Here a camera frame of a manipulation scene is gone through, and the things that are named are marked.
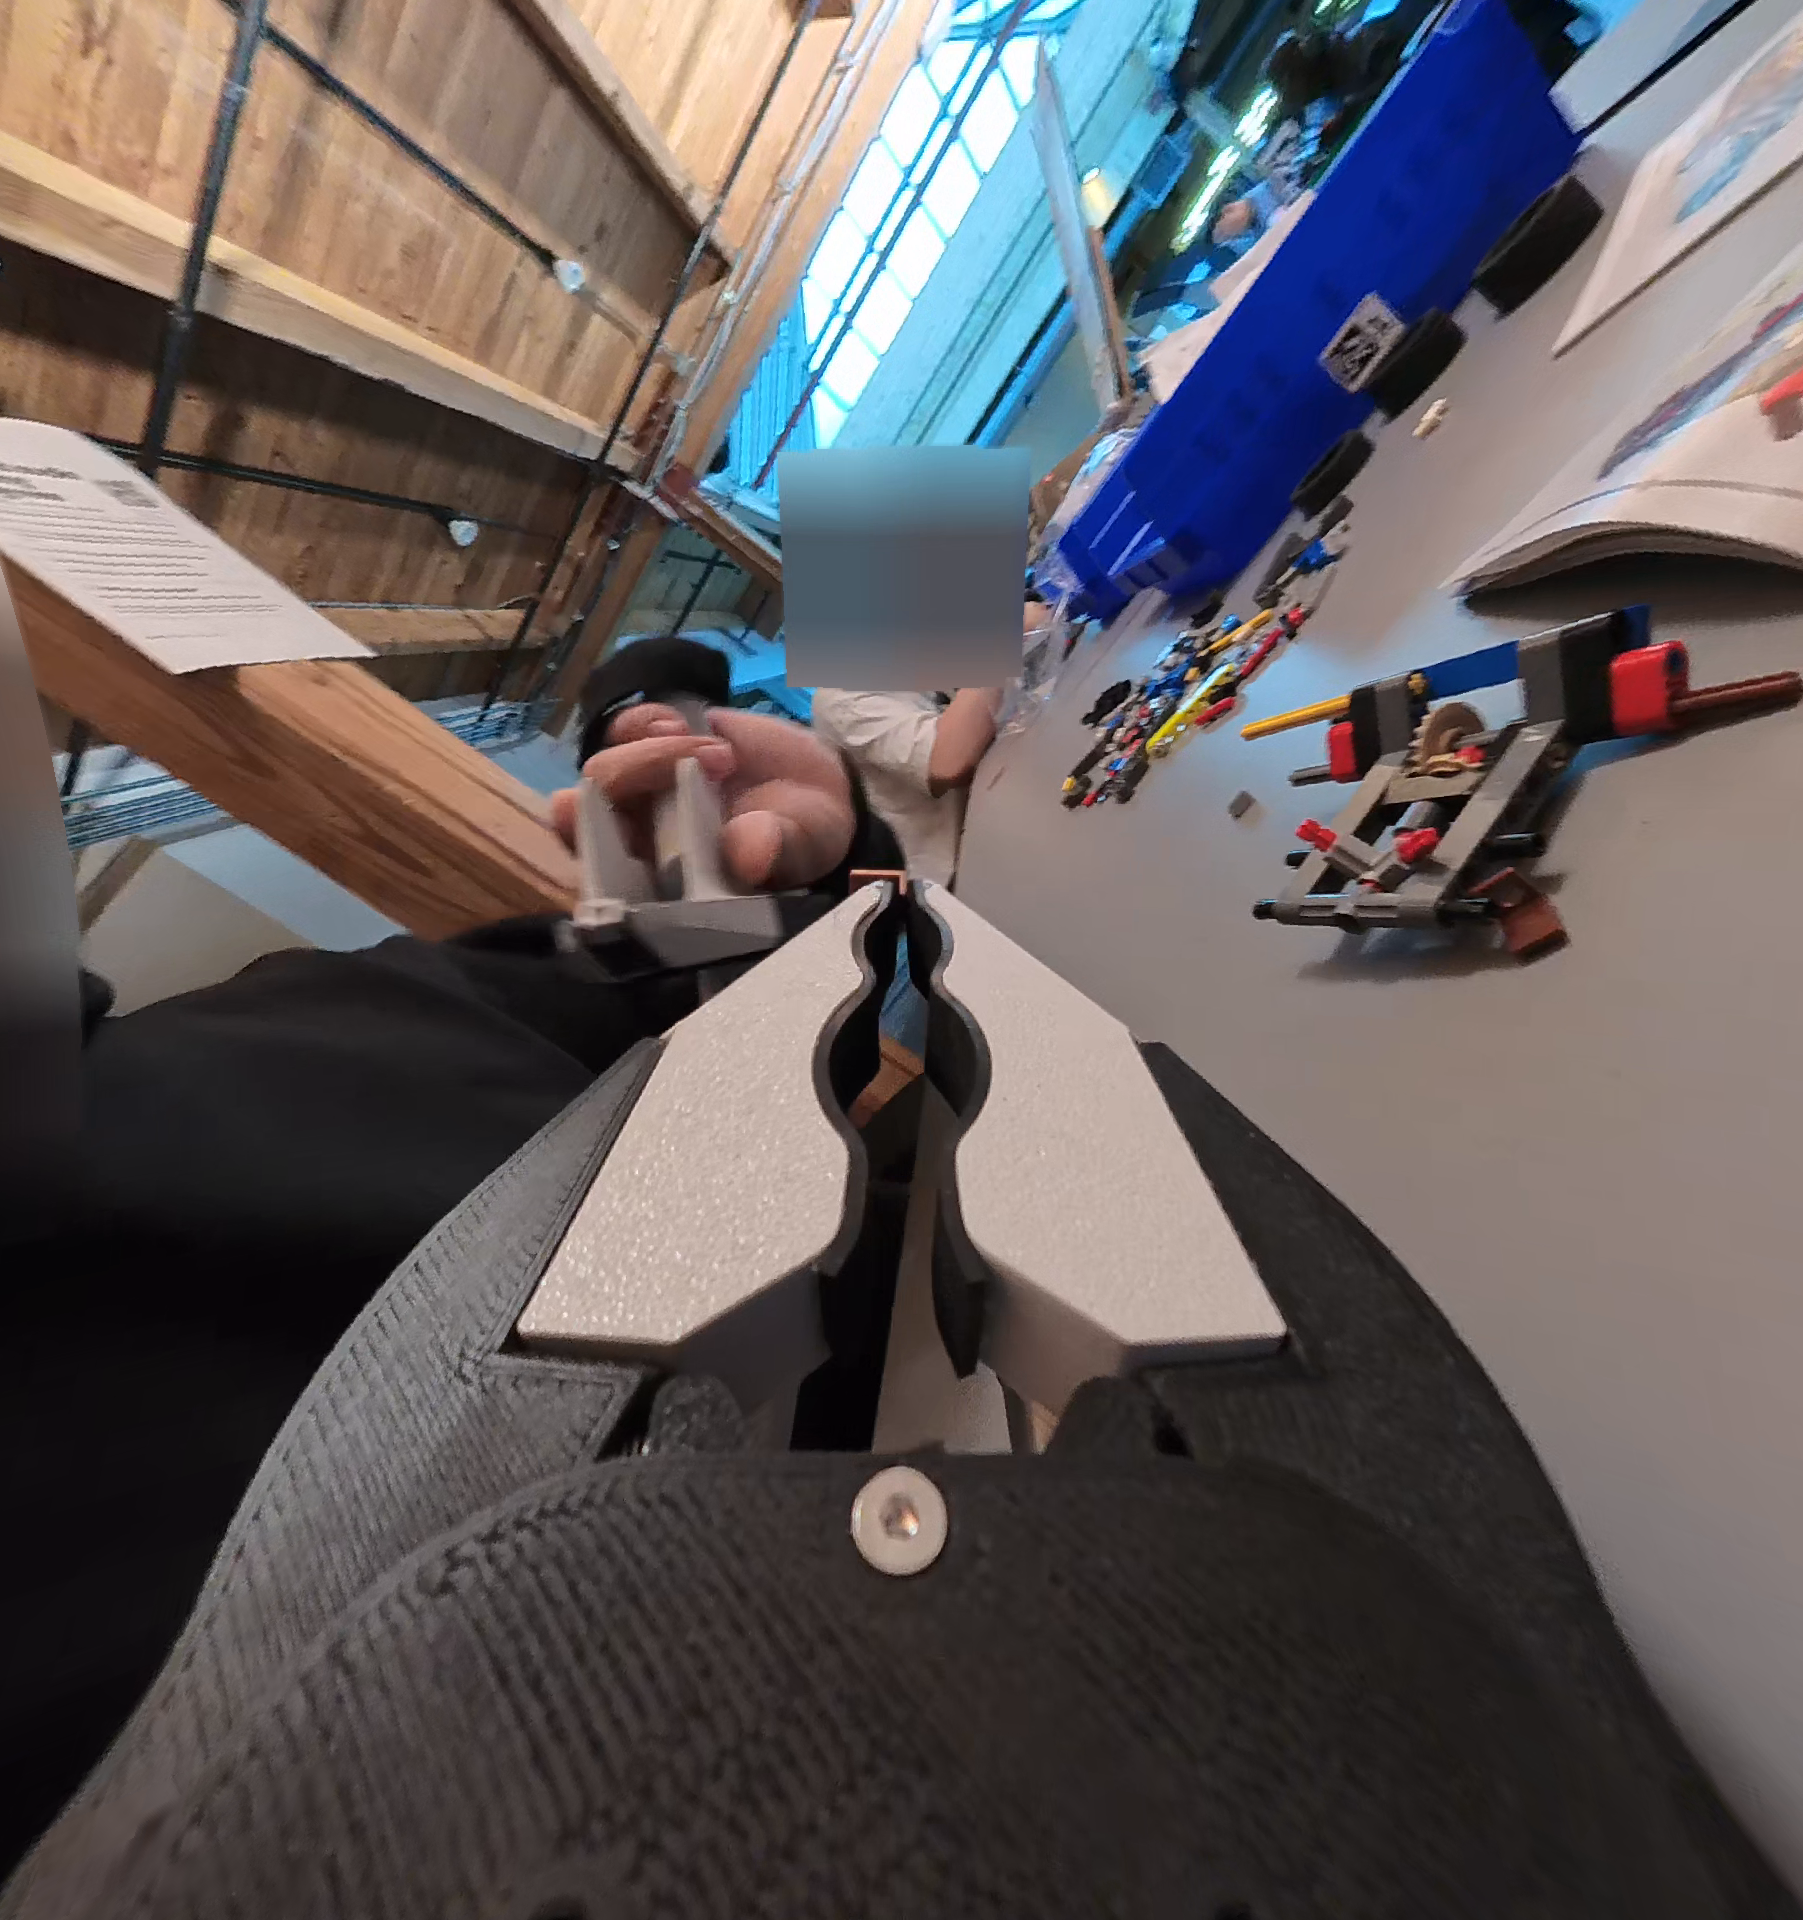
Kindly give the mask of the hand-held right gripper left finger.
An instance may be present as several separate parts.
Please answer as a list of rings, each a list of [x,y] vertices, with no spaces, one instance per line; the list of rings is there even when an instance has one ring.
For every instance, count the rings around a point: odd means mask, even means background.
[[[869,880],[642,1055],[515,1354],[713,1379],[793,1451],[873,1453],[904,1254],[881,1076],[899,884]]]

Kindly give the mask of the lego chassis assembly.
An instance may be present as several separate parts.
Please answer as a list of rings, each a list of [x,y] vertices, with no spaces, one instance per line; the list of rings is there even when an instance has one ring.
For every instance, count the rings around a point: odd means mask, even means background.
[[[1295,828],[1293,880],[1258,900],[1265,925],[1347,937],[1492,926],[1513,958],[1564,943],[1533,865],[1544,817],[1595,745],[1661,741],[1803,699],[1793,669],[1711,685],[1651,610],[1608,613],[1500,640],[1252,720],[1244,740],[1323,724],[1323,760],[1293,784],[1347,788],[1329,821]]]

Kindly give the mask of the loose printed sheet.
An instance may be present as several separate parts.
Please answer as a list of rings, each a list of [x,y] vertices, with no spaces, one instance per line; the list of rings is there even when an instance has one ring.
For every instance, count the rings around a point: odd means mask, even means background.
[[[1574,347],[1803,162],[1803,13],[1637,168],[1555,342]]]

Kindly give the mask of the pile of lego pieces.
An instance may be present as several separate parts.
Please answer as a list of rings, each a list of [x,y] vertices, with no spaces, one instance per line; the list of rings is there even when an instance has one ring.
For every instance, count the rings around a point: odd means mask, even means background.
[[[1349,542],[1353,499],[1340,493],[1279,539],[1249,614],[1218,604],[1186,618],[1151,667],[1110,683],[1082,722],[1090,741],[1059,785],[1065,811],[1127,804],[1156,764],[1232,715],[1268,665],[1320,609]]]

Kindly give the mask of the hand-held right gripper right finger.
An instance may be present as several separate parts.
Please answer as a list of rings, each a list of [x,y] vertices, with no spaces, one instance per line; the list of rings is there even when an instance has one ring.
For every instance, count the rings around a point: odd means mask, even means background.
[[[1093,1379],[1290,1335],[1129,1025],[925,883],[930,1006],[901,1239],[901,1448],[1009,1453]]]

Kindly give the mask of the person's left hand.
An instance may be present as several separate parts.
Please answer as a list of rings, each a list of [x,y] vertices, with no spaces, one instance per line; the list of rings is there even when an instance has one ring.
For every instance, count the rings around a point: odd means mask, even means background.
[[[850,773],[817,733],[749,710],[713,709],[689,724],[671,707],[619,713],[604,745],[583,755],[578,777],[613,811],[627,851],[650,865],[653,811],[674,793],[676,767],[703,770],[723,814],[721,857],[729,884],[749,893],[817,884],[858,833]]]

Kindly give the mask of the blue storage bin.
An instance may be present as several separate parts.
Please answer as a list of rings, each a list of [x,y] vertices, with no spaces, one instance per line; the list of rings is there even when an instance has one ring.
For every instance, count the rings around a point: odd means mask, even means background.
[[[1114,618],[1143,589],[1239,575],[1374,414],[1385,352],[1458,308],[1576,150],[1510,8],[1449,5],[1288,225],[1242,260],[1220,326],[1058,532],[1070,610]]]

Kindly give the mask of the leaning display board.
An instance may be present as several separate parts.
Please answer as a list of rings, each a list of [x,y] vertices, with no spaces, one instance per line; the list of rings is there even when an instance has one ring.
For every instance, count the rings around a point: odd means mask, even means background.
[[[1114,299],[1103,239],[1086,218],[1074,146],[1044,47],[1034,53],[1032,148],[1058,241],[1067,309],[1088,365],[1088,386],[1100,418],[1115,419],[1133,394],[1127,326]]]

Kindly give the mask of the open instruction booklet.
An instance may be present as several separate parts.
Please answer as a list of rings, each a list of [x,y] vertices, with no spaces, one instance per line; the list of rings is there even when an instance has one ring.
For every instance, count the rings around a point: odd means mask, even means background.
[[[1643,554],[1803,573],[1803,433],[1776,443],[1757,408],[1801,363],[1803,241],[1447,586],[1474,596]]]

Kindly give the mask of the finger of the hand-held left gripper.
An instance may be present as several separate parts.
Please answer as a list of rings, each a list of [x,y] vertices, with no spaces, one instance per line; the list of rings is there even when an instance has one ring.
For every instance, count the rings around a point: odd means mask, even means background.
[[[719,900],[583,895],[564,922],[564,953],[599,979],[719,971],[782,950],[841,901],[820,891]]]

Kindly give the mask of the thick wooden board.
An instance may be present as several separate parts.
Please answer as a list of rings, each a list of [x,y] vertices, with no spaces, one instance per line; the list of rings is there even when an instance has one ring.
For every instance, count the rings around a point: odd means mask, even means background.
[[[542,799],[362,667],[173,676],[2,563],[36,688],[407,931],[568,916],[574,851]]]

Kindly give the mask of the printed paper sheet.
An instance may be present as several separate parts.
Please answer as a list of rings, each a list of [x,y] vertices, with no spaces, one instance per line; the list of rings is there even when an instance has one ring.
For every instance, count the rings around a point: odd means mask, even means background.
[[[171,676],[373,650],[69,428],[0,419],[0,557]]]

